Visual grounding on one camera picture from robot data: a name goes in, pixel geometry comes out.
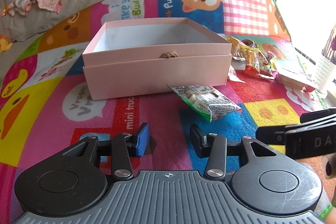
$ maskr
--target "pink box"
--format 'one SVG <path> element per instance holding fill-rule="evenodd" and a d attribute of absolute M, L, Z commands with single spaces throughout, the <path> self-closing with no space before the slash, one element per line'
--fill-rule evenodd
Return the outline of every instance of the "pink box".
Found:
<path fill-rule="evenodd" d="M 160 58 L 175 51 L 178 57 Z M 93 100 L 167 92 L 169 86 L 225 85 L 231 43 L 187 18 L 105 23 L 83 53 Z"/>

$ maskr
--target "green snack packet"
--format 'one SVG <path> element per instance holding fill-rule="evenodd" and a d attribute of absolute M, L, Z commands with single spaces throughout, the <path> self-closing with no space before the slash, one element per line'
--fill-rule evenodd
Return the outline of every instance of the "green snack packet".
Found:
<path fill-rule="evenodd" d="M 212 86 L 186 85 L 177 88 L 168 87 L 208 122 L 218 120 L 227 113 L 241 110 L 238 105 Z"/>

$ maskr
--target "red gingham pattern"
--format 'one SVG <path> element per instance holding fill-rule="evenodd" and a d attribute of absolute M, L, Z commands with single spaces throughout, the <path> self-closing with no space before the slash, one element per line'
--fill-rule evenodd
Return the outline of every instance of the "red gingham pattern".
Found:
<path fill-rule="evenodd" d="M 269 35 L 266 0 L 221 0 L 225 34 Z"/>

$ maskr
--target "gray ribbed plate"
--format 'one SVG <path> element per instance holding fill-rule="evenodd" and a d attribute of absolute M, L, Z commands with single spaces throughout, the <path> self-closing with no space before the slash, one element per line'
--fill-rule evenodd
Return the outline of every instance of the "gray ribbed plate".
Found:
<path fill-rule="evenodd" d="M 25 213 L 16 224 L 318 224 L 313 212 L 265 216 L 244 207 L 222 182 L 197 171 L 141 171 L 113 185 L 95 207 L 75 216 L 48 218 Z"/>

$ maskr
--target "metal screw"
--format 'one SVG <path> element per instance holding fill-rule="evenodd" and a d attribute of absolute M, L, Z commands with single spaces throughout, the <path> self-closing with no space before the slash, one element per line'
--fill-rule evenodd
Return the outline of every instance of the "metal screw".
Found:
<path fill-rule="evenodd" d="M 131 175 L 131 172 L 127 169 L 119 169 L 116 172 L 114 172 L 115 176 L 118 178 L 126 178 Z"/>
<path fill-rule="evenodd" d="M 213 177 L 213 178 L 219 178 L 222 175 L 224 175 L 224 172 L 222 170 L 219 169 L 210 169 L 207 172 L 208 176 Z"/>

